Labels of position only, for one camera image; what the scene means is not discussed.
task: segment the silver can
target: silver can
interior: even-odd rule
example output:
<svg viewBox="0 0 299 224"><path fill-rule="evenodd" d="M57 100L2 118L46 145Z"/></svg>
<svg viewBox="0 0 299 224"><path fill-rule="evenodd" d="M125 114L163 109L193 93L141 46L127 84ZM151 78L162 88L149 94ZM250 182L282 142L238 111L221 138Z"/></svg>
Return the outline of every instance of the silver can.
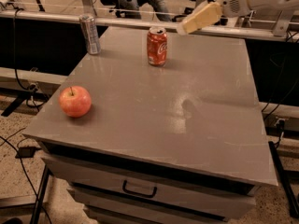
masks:
<svg viewBox="0 0 299 224"><path fill-rule="evenodd" d="M101 51L99 36L97 33L95 20L92 14L83 14L79 16L80 26L84 34L87 52L91 55L98 54Z"/></svg>

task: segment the apple stem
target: apple stem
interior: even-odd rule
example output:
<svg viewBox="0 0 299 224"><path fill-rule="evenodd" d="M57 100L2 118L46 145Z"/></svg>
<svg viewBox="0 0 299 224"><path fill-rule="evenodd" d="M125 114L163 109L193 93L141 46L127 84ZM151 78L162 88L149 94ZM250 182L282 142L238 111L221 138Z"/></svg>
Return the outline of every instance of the apple stem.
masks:
<svg viewBox="0 0 299 224"><path fill-rule="evenodd" d="M72 91L72 96L74 96L74 93L73 93L73 89L72 89L72 87L70 87L70 89L71 89L71 91Z"/></svg>

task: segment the drawer handle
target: drawer handle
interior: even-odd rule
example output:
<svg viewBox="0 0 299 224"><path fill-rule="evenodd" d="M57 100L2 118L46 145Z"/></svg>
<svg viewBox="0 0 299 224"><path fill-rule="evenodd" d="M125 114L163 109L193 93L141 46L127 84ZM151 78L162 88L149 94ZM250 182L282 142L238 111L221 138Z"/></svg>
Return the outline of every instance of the drawer handle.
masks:
<svg viewBox="0 0 299 224"><path fill-rule="evenodd" d="M127 180L123 181L123 184L122 184L122 190L125 193L132 194L132 195L139 196L139 197L143 197L143 198L153 198L156 195L156 192L157 192L157 187L154 187L151 194L143 194L143 193L135 192L135 191L132 191L132 190L128 190L126 188L126 185L127 185Z"/></svg>

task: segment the metal rail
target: metal rail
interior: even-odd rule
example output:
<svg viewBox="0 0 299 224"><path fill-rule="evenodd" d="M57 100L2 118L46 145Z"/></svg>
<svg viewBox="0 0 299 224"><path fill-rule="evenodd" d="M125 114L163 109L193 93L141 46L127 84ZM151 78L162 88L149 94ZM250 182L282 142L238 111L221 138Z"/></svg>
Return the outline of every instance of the metal rail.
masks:
<svg viewBox="0 0 299 224"><path fill-rule="evenodd" d="M15 18L15 10L5 10L0 12L0 18ZM65 23L79 23L78 15L52 14L47 12L19 11L17 19L35 21L56 21ZM95 22L99 26L120 26L137 29L149 29L151 26L163 26L169 32L175 32L178 26L176 22L163 21L142 21L131 19L96 18ZM259 39L270 41L286 40L284 36L274 36L272 30L250 29L241 27L209 26L194 33L195 35L213 35L233 38Z"/></svg>

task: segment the can lid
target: can lid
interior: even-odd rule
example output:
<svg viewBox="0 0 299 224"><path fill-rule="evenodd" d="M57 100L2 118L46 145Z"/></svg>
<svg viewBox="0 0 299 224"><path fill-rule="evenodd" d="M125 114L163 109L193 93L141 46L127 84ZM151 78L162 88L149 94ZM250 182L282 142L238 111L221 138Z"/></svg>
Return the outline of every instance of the can lid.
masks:
<svg viewBox="0 0 299 224"><path fill-rule="evenodd" d="M149 32L155 35L162 35L166 33L166 30L163 27L154 26L149 28Z"/></svg>

